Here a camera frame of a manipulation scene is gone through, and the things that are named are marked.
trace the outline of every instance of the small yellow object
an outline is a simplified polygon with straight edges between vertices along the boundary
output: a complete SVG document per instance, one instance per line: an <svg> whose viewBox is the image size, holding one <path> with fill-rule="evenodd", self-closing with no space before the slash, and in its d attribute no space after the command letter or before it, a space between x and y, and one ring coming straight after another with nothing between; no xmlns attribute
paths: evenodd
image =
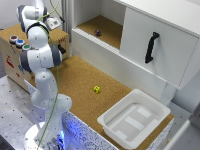
<svg viewBox="0 0 200 150"><path fill-rule="evenodd" d="M94 92L97 93L97 94L99 94L99 92L100 92L100 87L95 86L95 87L94 87Z"/></svg>

